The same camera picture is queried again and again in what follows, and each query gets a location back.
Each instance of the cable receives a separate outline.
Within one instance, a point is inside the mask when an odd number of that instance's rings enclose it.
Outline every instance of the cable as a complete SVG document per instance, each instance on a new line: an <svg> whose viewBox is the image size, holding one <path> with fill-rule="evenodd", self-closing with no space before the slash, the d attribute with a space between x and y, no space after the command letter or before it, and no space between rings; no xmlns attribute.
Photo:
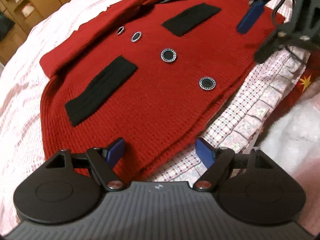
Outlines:
<svg viewBox="0 0 320 240"><path fill-rule="evenodd" d="M285 0L280 0L280 2L276 5L276 7L273 9L272 13L271 13L271 21L272 23L278 27L279 24L276 22L275 17L276 17L276 13L278 12L278 10L280 9L280 7L284 4Z"/></svg>
<svg viewBox="0 0 320 240"><path fill-rule="evenodd" d="M291 56L295 57L295 59L298 60L301 64L306 65L306 63L305 63L303 60L301 60L295 53L293 53L293 52L288 48L287 45L285 45L284 48L285 48L285 50L286 50L287 52L289 52L289 53L291 54Z"/></svg>

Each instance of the yellow star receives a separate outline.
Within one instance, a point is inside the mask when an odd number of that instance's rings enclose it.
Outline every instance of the yellow star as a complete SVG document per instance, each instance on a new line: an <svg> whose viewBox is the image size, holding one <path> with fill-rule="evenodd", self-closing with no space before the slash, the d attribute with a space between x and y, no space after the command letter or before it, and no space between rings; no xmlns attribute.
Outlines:
<svg viewBox="0 0 320 240"><path fill-rule="evenodd" d="M311 78L311 75L308 78L306 78L305 76L303 77L303 79L300 78L300 81L301 81L300 85L303 85L302 92L311 84L310 78Z"/></svg>

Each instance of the silver-rimmed button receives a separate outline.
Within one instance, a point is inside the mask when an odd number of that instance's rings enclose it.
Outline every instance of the silver-rimmed button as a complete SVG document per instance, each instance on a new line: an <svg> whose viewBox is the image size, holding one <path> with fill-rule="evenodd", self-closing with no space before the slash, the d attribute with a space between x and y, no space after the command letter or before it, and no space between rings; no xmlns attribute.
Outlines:
<svg viewBox="0 0 320 240"><path fill-rule="evenodd" d="M170 62L175 61L176 58L177 58L177 54L173 49L164 49L161 52L161 59L164 62L170 63Z"/></svg>
<svg viewBox="0 0 320 240"><path fill-rule="evenodd" d="M140 40L141 36L142 36L142 33L141 33L141 32L136 32L136 33L132 36L131 41L132 41L132 42L136 42L136 41Z"/></svg>
<svg viewBox="0 0 320 240"><path fill-rule="evenodd" d="M216 82L211 77L203 77L199 81L199 85L203 90L212 90L216 86Z"/></svg>
<svg viewBox="0 0 320 240"><path fill-rule="evenodd" d="M123 33L123 32L124 32L124 27L122 26L122 27L120 27L120 28L118 29L117 35L120 35L120 34Z"/></svg>

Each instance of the red fabric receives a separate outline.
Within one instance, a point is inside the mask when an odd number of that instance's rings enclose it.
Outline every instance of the red fabric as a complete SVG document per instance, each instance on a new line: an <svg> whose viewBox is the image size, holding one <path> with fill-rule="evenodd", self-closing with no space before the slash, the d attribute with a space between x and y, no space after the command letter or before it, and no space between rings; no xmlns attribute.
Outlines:
<svg viewBox="0 0 320 240"><path fill-rule="evenodd" d="M161 26L203 2L222 11L182 37ZM149 176L194 143L206 123L243 83L254 66L254 52L274 29L271 10L266 9L248 34L236 32L237 23L249 8L248 0L156 4L149 14L127 22L127 16L132 16L140 3L147 4L148 0L124 0L112 5L41 59L50 77L41 100L46 159L61 148L84 152L123 137L126 153L114 171L124 182ZM284 18L277 15L277 20ZM125 31L118 36L117 28L122 25ZM133 43L131 37L137 31L142 37ZM171 64L160 58L166 48L178 55ZM96 113L72 127L65 103L80 95L119 55L137 65L137 71ZM199 87L199 80L205 76L217 83L211 91Z"/></svg>
<svg viewBox="0 0 320 240"><path fill-rule="evenodd" d="M312 52L307 64L308 69L320 70L320 51Z"/></svg>

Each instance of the metal screw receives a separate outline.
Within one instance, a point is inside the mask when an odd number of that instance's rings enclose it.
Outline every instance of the metal screw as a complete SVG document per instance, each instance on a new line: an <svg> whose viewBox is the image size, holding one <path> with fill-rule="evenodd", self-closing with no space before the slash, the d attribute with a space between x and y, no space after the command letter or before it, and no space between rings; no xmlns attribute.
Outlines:
<svg viewBox="0 0 320 240"><path fill-rule="evenodd" d="M123 183L119 180L113 180L110 181L107 186L111 189L121 189L123 187Z"/></svg>
<svg viewBox="0 0 320 240"><path fill-rule="evenodd" d="M206 180L201 180L196 183L196 187L199 189L209 189L212 184Z"/></svg>
<svg viewBox="0 0 320 240"><path fill-rule="evenodd" d="M285 32L278 32L278 37L285 37L287 34Z"/></svg>
<svg viewBox="0 0 320 240"><path fill-rule="evenodd" d="M102 151L103 151L102 147L93 147L93 149L96 150L100 155L102 155Z"/></svg>
<svg viewBox="0 0 320 240"><path fill-rule="evenodd" d="M308 41L308 40L310 40L310 37L307 36L307 35L303 35L303 36L300 37L300 40L302 40L302 41Z"/></svg>

